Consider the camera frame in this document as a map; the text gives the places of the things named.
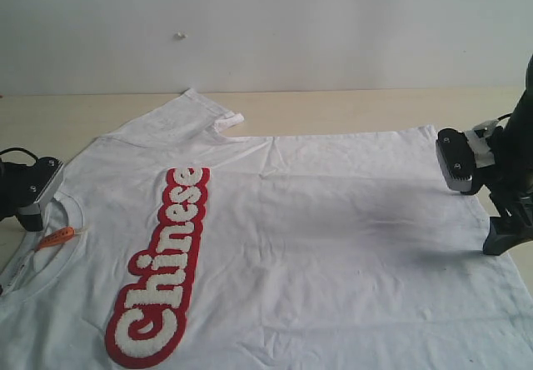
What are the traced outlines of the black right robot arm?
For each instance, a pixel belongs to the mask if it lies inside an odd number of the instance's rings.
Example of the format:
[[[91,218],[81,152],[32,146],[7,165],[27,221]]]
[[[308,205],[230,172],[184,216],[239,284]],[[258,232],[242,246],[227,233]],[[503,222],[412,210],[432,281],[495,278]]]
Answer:
[[[532,240],[532,64],[526,69],[525,90],[504,127],[490,138],[495,169],[485,185],[497,217],[482,252],[499,256]]]

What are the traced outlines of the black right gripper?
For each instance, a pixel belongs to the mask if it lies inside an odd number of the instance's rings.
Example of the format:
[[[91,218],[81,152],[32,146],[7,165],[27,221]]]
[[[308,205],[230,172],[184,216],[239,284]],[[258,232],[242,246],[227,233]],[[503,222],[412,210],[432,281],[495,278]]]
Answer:
[[[497,215],[482,252],[500,256],[509,249],[532,241],[532,121],[510,119],[492,134],[495,166],[486,186]]]

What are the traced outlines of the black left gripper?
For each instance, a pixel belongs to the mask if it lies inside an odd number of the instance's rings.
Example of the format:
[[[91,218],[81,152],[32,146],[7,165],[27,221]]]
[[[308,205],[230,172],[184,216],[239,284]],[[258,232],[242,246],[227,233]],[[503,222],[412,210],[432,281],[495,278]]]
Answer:
[[[44,213],[27,217],[17,215],[17,194],[22,191],[22,175],[30,166],[32,165],[1,162],[1,220],[15,217],[26,231],[40,232],[44,228]]]

